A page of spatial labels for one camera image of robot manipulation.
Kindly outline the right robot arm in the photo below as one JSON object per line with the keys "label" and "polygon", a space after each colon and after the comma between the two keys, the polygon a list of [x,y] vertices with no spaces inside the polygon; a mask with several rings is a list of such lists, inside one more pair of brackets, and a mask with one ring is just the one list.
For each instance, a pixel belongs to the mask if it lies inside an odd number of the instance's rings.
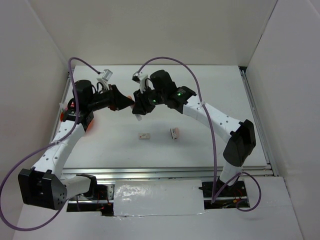
{"label": "right robot arm", "polygon": [[235,183],[245,160],[256,147],[254,124],[248,119],[240,121],[228,116],[205,103],[186,86],[176,86],[165,70],[158,70],[150,76],[136,72],[132,80],[139,83],[139,89],[133,93],[133,114],[146,115],[157,105],[166,105],[199,121],[226,143],[223,151],[225,163],[218,177],[218,190],[223,196],[230,196],[236,189]]}

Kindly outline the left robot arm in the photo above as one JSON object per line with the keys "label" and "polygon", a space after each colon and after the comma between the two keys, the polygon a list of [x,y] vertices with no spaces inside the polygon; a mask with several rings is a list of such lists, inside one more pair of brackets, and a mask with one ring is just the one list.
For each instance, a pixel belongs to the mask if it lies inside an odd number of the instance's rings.
{"label": "left robot arm", "polygon": [[132,106],[134,101],[120,93],[116,85],[94,92],[89,80],[79,80],[73,89],[73,99],[67,106],[52,146],[31,169],[22,169],[18,174],[22,200],[26,205],[60,210],[76,195],[82,194],[92,200],[99,193],[95,176],[82,173],[62,180],[62,170],[76,143],[93,121],[94,111],[103,108],[120,111]]}

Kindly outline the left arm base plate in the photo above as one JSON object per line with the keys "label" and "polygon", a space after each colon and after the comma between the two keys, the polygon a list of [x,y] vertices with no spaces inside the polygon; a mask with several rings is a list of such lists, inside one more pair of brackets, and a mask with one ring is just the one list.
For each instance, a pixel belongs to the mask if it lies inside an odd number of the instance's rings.
{"label": "left arm base plate", "polygon": [[93,196],[83,193],[70,198],[67,202],[68,213],[95,212],[105,217],[114,216],[114,184],[98,184]]}

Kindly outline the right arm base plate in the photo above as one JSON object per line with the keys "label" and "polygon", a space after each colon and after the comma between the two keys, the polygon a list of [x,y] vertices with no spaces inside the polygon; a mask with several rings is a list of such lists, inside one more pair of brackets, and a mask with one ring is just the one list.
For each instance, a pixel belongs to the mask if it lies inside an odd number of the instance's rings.
{"label": "right arm base plate", "polygon": [[239,208],[250,207],[245,182],[243,180],[238,180],[233,186],[224,188],[214,203],[211,202],[212,188],[212,181],[202,182],[201,186],[198,188],[203,194],[205,210],[233,209],[236,208],[237,203]]}

